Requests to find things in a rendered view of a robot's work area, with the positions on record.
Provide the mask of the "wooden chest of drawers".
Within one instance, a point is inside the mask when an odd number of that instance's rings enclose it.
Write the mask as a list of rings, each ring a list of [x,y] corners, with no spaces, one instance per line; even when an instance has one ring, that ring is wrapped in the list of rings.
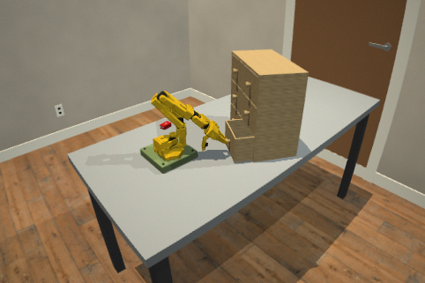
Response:
[[[297,154],[309,73],[272,49],[232,51],[258,76],[253,162]]]

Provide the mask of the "wooden drawer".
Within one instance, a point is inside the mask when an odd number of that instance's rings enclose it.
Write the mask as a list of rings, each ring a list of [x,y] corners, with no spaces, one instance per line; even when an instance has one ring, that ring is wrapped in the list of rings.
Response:
[[[235,73],[235,74],[233,74]],[[243,82],[243,62],[233,54],[232,58],[232,78],[242,88]]]
[[[226,120],[225,137],[234,162],[253,160],[255,136],[243,119]]]
[[[247,65],[244,65],[243,91],[246,92],[256,105],[258,78],[259,76],[255,72],[253,72]]]
[[[242,119],[242,117],[232,103],[231,104],[231,120],[234,120],[234,119]]]
[[[242,117],[255,134],[257,107],[253,104],[253,102],[245,93],[243,94],[242,100]]]
[[[232,79],[232,97],[231,101],[234,103],[240,114],[242,114],[242,89]]]

